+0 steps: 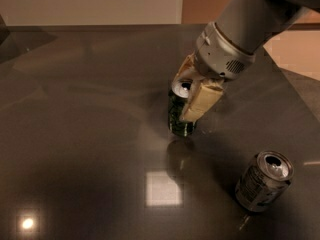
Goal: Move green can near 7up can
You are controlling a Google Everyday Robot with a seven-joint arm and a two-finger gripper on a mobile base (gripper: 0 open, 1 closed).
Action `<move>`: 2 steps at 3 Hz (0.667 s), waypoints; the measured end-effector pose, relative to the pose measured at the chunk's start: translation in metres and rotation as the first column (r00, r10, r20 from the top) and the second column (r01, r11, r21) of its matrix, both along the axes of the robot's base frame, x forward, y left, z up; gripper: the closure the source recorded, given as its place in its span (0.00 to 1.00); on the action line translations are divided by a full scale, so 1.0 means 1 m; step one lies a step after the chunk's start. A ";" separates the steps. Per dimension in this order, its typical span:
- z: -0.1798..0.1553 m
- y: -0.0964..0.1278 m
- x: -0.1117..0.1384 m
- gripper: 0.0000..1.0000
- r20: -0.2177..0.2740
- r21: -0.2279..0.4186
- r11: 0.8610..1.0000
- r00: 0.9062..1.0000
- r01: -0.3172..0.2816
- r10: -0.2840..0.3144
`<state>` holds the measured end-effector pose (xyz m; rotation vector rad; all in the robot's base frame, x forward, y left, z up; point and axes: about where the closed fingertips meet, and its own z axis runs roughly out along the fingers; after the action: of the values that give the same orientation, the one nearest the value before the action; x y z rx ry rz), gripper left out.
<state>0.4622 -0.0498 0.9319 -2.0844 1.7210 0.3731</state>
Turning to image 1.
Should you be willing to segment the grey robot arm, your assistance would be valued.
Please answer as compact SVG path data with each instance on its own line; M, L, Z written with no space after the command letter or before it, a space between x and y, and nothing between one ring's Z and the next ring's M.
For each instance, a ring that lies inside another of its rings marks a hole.
M196 122L222 97L223 84L254 63L258 48L319 9L320 0L231 0L176 74L171 90L182 103L169 110L169 121Z

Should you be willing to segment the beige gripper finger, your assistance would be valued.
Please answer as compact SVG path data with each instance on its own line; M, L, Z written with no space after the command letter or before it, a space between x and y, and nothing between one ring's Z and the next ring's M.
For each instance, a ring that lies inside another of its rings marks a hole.
M191 94L184 105L180 120L196 122L223 96L223 80L204 79L191 85Z
M175 75L171 88L173 91L190 91L192 88L206 86L208 80L200 74L196 67L196 56L194 53L188 55Z

